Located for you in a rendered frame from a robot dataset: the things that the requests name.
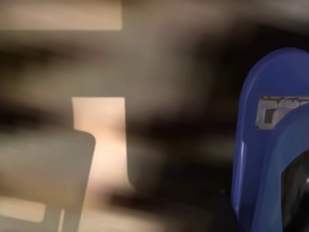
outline blue seat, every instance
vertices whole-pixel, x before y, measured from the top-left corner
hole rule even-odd
[[[267,55],[244,83],[231,199],[241,232],[283,231],[281,173],[309,149],[307,96],[309,54],[294,48]]]

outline blue plastic object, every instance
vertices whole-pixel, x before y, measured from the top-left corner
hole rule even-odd
[[[309,104],[288,113],[272,130],[258,130],[263,96],[309,96],[309,54],[294,48],[272,52],[252,68],[244,83],[231,199],[241,232],[283,231],[280,176],[309,148]]]

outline beige rectangle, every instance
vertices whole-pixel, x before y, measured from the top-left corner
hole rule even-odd
[[[45,215],[45,204],[1,196],[0,215],[19,220],[42,222]]]
[[[0,29],[121,30],[121,0],[8,1],[1,4]]]

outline curved blue edge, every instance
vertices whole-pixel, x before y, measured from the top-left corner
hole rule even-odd
[[[272,130],[267,146],[252,232],[282,232],[281,174],[309,149],[309,104],[286,115]]]
[[[307,64],[307,52],[296,48],[279,49],[257,62],[243,85],[231,192],[241,231],[251,229],[265,147],[271,133],[255,128],[258,101],[262,96],[309,96]]]

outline blurry background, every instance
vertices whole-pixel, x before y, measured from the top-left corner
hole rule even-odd
[[[81,231],[207,231],[230,192],[248,71],[278,48],[309,51],[305,1],[0,4],[3,136],[74,124],[96,137]]]

